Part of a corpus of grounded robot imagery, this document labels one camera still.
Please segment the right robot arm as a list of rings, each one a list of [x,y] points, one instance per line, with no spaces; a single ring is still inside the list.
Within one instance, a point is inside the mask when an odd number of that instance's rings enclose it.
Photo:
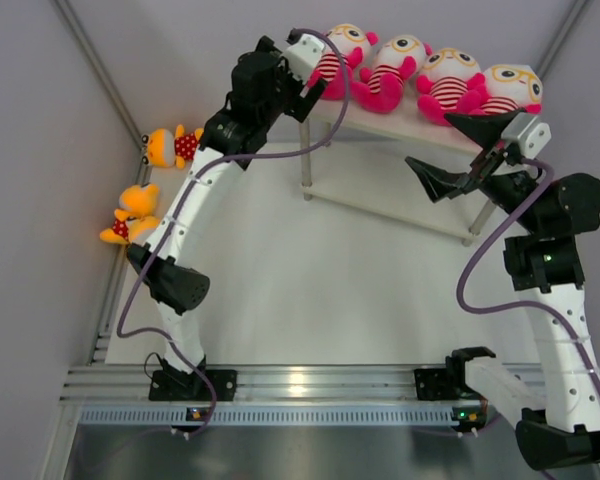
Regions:
[[[600,370],[588,331],[580,234],[600,226],[600,180],[586,173],[557,177],[539,155],[549,126],[518,109],[499,115],[451,113],[449,124],[478,145],[466,172],[452,173],[415,158],[409,167],[432,201],[483,193],[506,213],[463,269],[456,299],[474,315],[527,312],[544,377],[534,394],[486,347],[465,347],[445,360],[444,390],[478,397],[513,427],[527,465],[545,476],[556,469],[600,463]],[[517,299],[473,306],[469,277],[496,241]]]

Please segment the pink panda plush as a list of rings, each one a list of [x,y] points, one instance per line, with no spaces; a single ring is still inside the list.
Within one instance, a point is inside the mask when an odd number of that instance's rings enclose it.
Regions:
[[[370,55],[379,37],[373,31],[365,31],[350,23],[332,27],[326,36],[340,55],[327,46],[311,74],[308,86],[313,87],[318,81],[324,80],[326,88],[321,98],[339,101],[345,96],[345,88],[351,83],[354,70]]]
[[[458,101],[456,112],[468,115],[499,115],[524,109],[542,111],[543,84],[528,65],[496,64],[482,72]]]
[[[433,52],[431,46],[409,34],[387,41],[370,67],[361,68],[351,85],[353,100],[364,110],[389,114],[402,103],[407,81]]]
[[[418,78],[417,107],[430,123],[449,126],[447,113],[455,113],[461,97],[484,82],[478,61],[468,53],[445,47],[433,52]]]

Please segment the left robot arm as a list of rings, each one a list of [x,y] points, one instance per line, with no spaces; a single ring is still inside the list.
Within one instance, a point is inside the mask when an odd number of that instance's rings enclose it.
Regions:
[[[162,324],[153,333],[166,351],[153,372],[152,401],[215,399],[205,374],[206,356],[195,310],[210,289],[208,276],[192,266],[196,244],[224,196],[261,157],[267,134],[281,115],[306,119],[326,88],[312,80],[329,41],[315,30],[294,29],[289,46],[278,49],[262,37],[239,57],[223,107],[209,118],[186,179],[158,227],[127,250],[138,274],[136,288],[147,287]]]

